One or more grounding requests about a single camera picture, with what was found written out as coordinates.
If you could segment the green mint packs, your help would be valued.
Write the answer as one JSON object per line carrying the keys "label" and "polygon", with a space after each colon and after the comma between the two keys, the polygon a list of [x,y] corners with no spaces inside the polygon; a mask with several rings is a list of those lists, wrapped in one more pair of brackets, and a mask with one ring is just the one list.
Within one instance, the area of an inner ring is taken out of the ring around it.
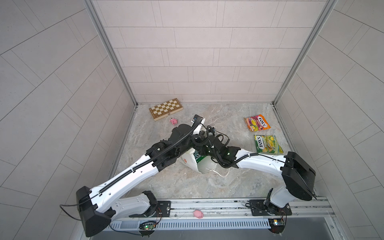
{"label": "green mint packs", "polygon": [[198,164],[199,162],[201,162],[207,156],[200,155],[198,151],[195,151],[194,152],[194,157],[195,157],[196,163]]}

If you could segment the green Fox's candy bag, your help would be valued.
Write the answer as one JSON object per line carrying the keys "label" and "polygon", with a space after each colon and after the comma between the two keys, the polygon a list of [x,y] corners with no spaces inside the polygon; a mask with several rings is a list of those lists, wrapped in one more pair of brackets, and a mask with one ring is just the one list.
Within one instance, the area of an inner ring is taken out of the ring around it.
{"label": "green Fox's candy bag", "polygon": [[274,135],[255,135],[257,153],[282,155],[284,153]]}

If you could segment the orange Fox's candy bag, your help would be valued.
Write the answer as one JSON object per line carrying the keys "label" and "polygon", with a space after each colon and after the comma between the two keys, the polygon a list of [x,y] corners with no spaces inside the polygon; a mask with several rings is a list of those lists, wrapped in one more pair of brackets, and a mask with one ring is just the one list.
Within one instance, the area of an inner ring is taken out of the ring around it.
{"label": "orange Fox's candy bag", "polygon": [[257,132],[270,129],[270,125],[263,115],[256,115],[252,117],[244,118],[248,129],[251,132]]}

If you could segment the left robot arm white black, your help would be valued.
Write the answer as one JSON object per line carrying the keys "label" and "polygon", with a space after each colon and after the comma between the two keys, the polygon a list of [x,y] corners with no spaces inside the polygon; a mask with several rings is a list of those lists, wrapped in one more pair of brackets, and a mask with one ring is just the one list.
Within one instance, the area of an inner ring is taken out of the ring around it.
{"label": "left robot arm white black", "polygon": [[134,164],[96,187],[81,187],[76,192],[77,209],[86,237],[93,237],[110,225],[119,213],[152,214],[156,198],[149,191],[140,194],[136,207],[126,209],[119,199],[145,179],[156,175],[191,149],[191,137],[200,132],[204,118],[195,115],[191,126],[181,124],[168,140],[154,144]]}

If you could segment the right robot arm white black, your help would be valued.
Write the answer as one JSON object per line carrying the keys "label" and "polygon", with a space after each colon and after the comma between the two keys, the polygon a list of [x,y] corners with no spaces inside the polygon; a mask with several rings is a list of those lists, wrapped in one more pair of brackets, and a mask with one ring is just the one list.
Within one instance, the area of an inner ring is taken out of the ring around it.
{"label": "right robot arm white black", "polygon": [[297,153],[265,155],[252,153],[239,147],[227,146],[220,136],[208,134],[205,154],[226,169],[244,168],[272,174],[284,181],[277,189],[271,189],[261,207],[251,204],[269,215],[288,215],[288,203],[295,200],[311,201],[314,195],[316,171]]}

